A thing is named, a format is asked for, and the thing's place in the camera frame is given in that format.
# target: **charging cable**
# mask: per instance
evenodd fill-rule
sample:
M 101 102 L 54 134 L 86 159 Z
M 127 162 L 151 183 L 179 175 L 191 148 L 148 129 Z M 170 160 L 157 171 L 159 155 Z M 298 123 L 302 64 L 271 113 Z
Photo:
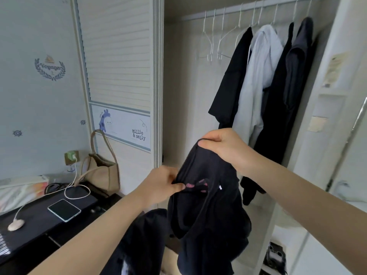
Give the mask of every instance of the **charging cable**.
M 77 168 L 76 168 L 76 162 L 77 162 L 77 159 L 76 159 L 76 157 L 75 157 L 75 156 L 74 156 L 74 159 L 75 159 L 75 163 L 74 163 L 74 167 L 75 167 L 75 177 L 74 177 L 73 182 L 72 182 L 72 183 L 69 183 L 69 184 L 67 185 L 67 187 L 66 187 L 66 188 L 63 188 L 63 189 L 60 189 L 60 190 L 54 191 L 54 192 L 52 192 L 52 193 L 44 194 L 42 197 L 47 196 L 47 195 L 50 195 L 50 194 L 54 194 L 54 193 L 59 192 L 59 191 L 64 191 L 64 196 L 65 196 L 65 198 L 67 198 L 67 199 L 69 199 L 69 200 L 78 200 L 78 199 L 83 199 L 83 198 L 85 198 L 85 197 L 88 197 L 88 196 L 91 194 L 91 190 L 90 190 L 87 186 L 82 185 L 82 184 L 79 184 L 79 185 L 77 185 L 77 186 L 83 186 L 83 187 L 85 187 L 85 188 L 89 191 L 89 193 L 88 193 L 87 195 L 85 195 L 85 196 L 83 196 L 83 197 L 79 197 L 79 198 L 70 198 L 70 197 L 68 197 L 68 196 L 67 196 L 67 189 L 68 189 L 68 188 L 70 188 L 70 187 L 72 187 L 72 186 L 75 184 L 76 177 L 78 176 L 78 170 L 77 170 Z M 15 216 L 14 216 L 14 220 L 13 220 L 13 222 L 15 222 L 15 221 L 17 220 L 17 219 L 16 219 L 16 217 L 18 216 L 19 211 L 21 211 L 21 209 L 22 209 L 25 205 L 27 205 L 28 203 L 25 203 L 24 205 L 22 205 L 22 206 L 18 209 L 18 211 L 16 212 L 16 214 L 15 214 Z

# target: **clothes rail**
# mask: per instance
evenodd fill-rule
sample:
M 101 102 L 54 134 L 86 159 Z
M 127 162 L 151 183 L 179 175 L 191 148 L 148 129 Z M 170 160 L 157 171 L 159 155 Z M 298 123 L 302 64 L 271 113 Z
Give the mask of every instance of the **clothes rail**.
M 256 2 L 226 7 L 225 14 L 230 14 L 230 13 L 235 13 L 235 12 L 240 12 L 240 11 L 248 11 L 254 8 L 261 8 L 261 7 L 265 8 L 267 6 L 275 6 L 277 4 L 278 5 L 288 4 L 288 3 L 293 3 L 296 1 L 300 2 L 300 1 L 305 1 L 305 0 L 264 0 L 264 2 L 262 0 L 257 0 Z M 224 8 L 207 11 L 206 17 L 208 18 L 208 17 L 214 16 L 214 13 L 216 16 L 223 15 Z M 172 22 L 190 21 L 190 20 L 203 19 L 203 18 L 205 18 L 205 12 L 199 12 L 199 13 L 194 13 L 191 15 L 186 15 L 186 16 L 177 17 L 177 18 L 169 18 L 169 19 L 166 19 L 166 22 L 172 23 Z

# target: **beige tote bag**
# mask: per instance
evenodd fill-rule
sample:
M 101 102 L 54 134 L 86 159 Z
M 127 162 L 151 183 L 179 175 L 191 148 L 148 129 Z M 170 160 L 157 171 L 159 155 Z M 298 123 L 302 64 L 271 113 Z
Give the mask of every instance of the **beige tote bag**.
M 102 134 L 103 139 L 105 140 L 105 143 L 112 154 L 114 162 L 103 158 L 95 152 L 93 138 L 96 132 Z M 81 165 L 81 169 L 83 171 L 83 165 L 86 161 L 88 161 L 88 169 L 75 182 L 75 186 L 78 185 L 83 178 L 86 178 L 86 180 L 95 187 L 106 191 L 108 194 L 118 192 L 120 190 L 119 167 L 117 165 L 116 156 L 113 153 L 110 143 L 108 142 L 102 130 L 96 129 L 92 132 L 91 148 L 92 153 L 90 153 L 89 156 L 84 159 Z

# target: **sliding closet door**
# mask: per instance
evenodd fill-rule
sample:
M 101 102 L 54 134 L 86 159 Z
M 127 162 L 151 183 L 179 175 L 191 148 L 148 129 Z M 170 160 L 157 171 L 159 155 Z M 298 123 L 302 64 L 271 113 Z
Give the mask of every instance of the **sliding closet door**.
M 163 0 L 74 0 L 90 126 L 109 138 L 125 194 L 162 161 L 162 11 Z M 112 158 L 101 135 L 96 144 Z

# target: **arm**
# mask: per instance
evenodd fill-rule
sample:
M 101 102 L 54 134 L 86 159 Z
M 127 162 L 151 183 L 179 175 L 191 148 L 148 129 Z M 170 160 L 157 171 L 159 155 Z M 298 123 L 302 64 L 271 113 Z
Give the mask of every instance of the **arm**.
M 334 197 L 248 147 L 230 128 L 207 133 L 199 146 L 258 183 L 355 275 L 366 273 L 367 213 Z
M 29 275 L 100 274 L 134 219 L 155 203 L 185 188 L 171 184 L 177 169 L 161 166 L 130 194 L 44 260 Z

